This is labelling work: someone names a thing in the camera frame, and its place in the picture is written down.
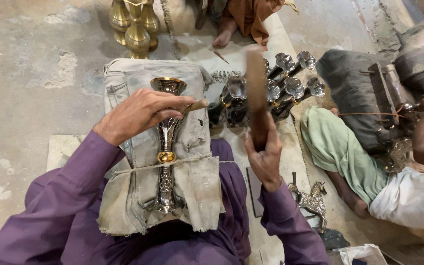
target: white cloth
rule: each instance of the white cloth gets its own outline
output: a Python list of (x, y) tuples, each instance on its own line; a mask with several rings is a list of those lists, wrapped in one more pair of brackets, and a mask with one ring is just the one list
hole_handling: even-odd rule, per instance
[(424, 173), (405, 167), (390, 177), (369, 212), (375, 218), (424, 229)]
[(351, 265), (355, 258), (367, 262), (368, 265), (387, 265), (380, 248), (373, 244), (342, 248), (336, 251), (339, 251), (344, 265)]
[[(137, 89), (150, 87), (156, 77), (179, 78), (187, 84), (182, 95), (204, 98), (204, 78), (208, 74), (198, 65), (181, 61), (116, 59), (105, 66), (105, 112), (111, 111)], [(210, 153), (209, 120), (206, 110), (190, 112), (183, 121), (173, 147), (178, 159)], [(126, 157), (113, 171), (156, 165), (159, 151), (157, 129), (151, 128), (132, 138), (133, 148), (121, 147)], [(158, 168), (121, 173), (109, 180), (103, 193), (97, 220), (102, 232), (115, 235), (145, 233), (146, 229), (173, 219), (191, 224), (194, 231), (216, 229), (223, 211), (219, 159), (203, 158), (177, 164), (173, 168), (176, 195), (184, 198), (187, 208), (167, 215), (144, 210), (154, 199), (158, 185)]]

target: purple kurta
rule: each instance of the purple kurta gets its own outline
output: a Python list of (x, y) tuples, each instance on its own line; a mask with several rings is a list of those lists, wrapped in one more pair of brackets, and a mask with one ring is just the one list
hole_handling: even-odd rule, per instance
[[(220, 161), (233, 160), (230, 145), (212, 140)], [(222, 199), (217, 230), (193, 232), (178, 220), (146, 235), (113, 237), (99, 231), (104, 174), (123, 151), (91, 131), (63, 168), (43, 174), (29, 186), (26, 210), (9, 217), (0, 230), (0, 264), (112, 264), (134, 253), (130, 264), (243, 264), (251, 253), (246, 186), (235, 163), (220, 164)], [(262, 190), (261, 223), (284, 244), (286, 264), (328, 264), (320, 237), (311, 230), (285, 183)]]

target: silver horse statue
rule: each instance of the silver horse statue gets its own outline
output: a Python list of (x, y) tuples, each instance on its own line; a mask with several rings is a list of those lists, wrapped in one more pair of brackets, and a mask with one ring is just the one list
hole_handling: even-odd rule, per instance
[(311, 194), (300, 192), (295, 184), (296, 173), (292, 172), (293, 183), (289, 184), (289, 192), (295, 193), (295, 201), (300, 208), (306, 209), (309, 213), (318, 216), (320, 223), (318, 231), (320, 233), (325, 232), (327, 229), (327, 220), (325, 219), (325, 203), (323, 202), (322, 194), (326, 195), (327, 191), (323, 187), (324, 183), (316, 182), (313, 185)]

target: man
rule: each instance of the man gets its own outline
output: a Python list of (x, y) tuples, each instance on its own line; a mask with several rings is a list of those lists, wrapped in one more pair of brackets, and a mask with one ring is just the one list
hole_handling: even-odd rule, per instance
[[(405, 167), (396, 175), (386, 175), (338, 118), (337, 109), (310, 107), (301, 119), (301, 130), (314, 164), (325, 170), (355, 214), (367, 218), (370, 213), (424, 229), (424, 173)], [(424, 164), (424, 113), (413, 134), (413, 152), (415, 160)]]
[[(141, 89), (104, 116), (63, 168), (31, 184), (26, 210), (9, 217), (0, 230), (0, 264), (244, 264), (250, 255), (246, 186), (235, 163), (220, 165), (226, 212), (220, 214), (217, 230), (193, 232), (190, 225), (173, 220), (146, 235), (113, 237), (102, 234), (96, 223), (104, 174), (124, 156), (118, 146), (165, 118), (183, 118), (175, 109), (194, 102)], [(257, 153), (249, 136), (245, 143), (262, 182), (262, 225), (282, 241), (286, 264), (328, 264), (320, 237), (279, 175), (282, 144), (268, 118), (266, 151)], [(212, 140), (211, 150), (221, 161), (233, 160), (224, 140)]]

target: foot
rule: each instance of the foot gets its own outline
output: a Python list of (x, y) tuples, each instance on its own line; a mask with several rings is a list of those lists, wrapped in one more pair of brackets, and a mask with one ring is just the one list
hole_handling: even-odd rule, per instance
[(350, 209), (361, 219), (368, 219), (371, 214), (368, 211), (368, 204), (365, 203), (354, 191), (340, 196)]
[(331, 113), (333, 113), (336, 117), (338, 117), (338, 109), (337, 108), (333, 108), (333, 109), (331, 109), (330, 110), (331, 111)]
[(224, 48), (232, 38), (233, 32), (237, 30), (238, 24), (233, 20), (229, 20), (220, 26), (219, 36), (212, 42), (214, 48)]
[(371, 216), (368, 211), (368, 204), (365, 203), (361, 197), (359, 197), (348, 185), (346, 179), (341, 176), (338, 172), (331, 172), (325, 170), (328, 177), (330, 177), (333, 185), (338, 192), (338, 196), (350, 207), (350, 209), (359, 218), (367, 219)]

